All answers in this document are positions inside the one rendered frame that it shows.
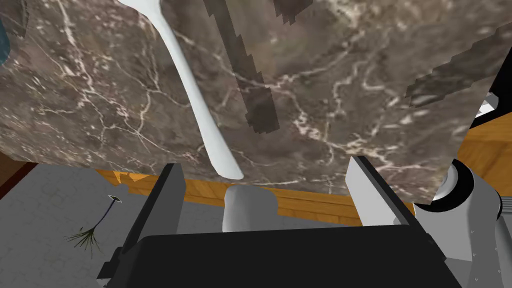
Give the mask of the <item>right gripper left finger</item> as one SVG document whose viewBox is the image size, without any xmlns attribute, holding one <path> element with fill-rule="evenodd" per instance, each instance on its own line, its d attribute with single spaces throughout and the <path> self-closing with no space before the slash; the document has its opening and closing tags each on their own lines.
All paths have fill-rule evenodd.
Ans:
<svg viewBox="0 0 512 288">
<path fill-rule="evenodd" d="M 186 182 L 181 165 L 166 164 L 130 229 L 121 252 L 127 253 L 148 236 L 174 235 L 185 193 Z"/>
</svg>

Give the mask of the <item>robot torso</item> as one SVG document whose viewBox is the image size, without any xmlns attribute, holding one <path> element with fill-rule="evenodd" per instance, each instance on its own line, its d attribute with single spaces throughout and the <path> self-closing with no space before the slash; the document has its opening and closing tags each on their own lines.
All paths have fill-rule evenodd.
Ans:
<svg viewBox="0 0 512 288">
<path fill-rule="evenodd" d="M 445 255 L 460 288 L 512 288 L 512 236 L 496 189 L 454 159 L 415 218 Z"/>
</svg>

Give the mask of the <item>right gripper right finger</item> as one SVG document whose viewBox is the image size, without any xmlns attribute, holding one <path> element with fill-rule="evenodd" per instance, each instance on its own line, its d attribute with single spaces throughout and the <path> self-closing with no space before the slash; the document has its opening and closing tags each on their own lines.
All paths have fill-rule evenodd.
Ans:
<svg viewBox="0 0 512 288">
<path fill-rule="evenodd" d="M 364 227 L 385 237 L 430 236 L 366 157 L 350 158 L 345 184 Z"/>
</svg>

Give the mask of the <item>white spoon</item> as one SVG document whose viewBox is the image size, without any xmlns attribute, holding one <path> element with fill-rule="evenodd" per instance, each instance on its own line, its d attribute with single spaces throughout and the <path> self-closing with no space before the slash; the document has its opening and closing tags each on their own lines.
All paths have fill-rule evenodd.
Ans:
<svg viewBox="0 0 512 288">
<path fill-rule="evenodd" d="M 243 179 L 244 174 L 211 115 L 183 50 L 162 13 L 161 0 L 117 1 L 144 15 L 161 36 L 186 91 L 201 139 L 215 172 L 225 179 Z"/>
</svg>

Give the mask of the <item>dark teal round thing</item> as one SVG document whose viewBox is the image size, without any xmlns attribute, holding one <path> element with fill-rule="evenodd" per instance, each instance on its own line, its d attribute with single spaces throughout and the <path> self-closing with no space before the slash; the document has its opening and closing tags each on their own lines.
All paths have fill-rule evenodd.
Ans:
<svg viewBox="0 0 512 288">
<path fill-rule="evenodd" d="M 6 31 L 6 28 L 0 19 L 0 66 L 7 60 L 11 52 L 11 44 Z"/>
</svg>

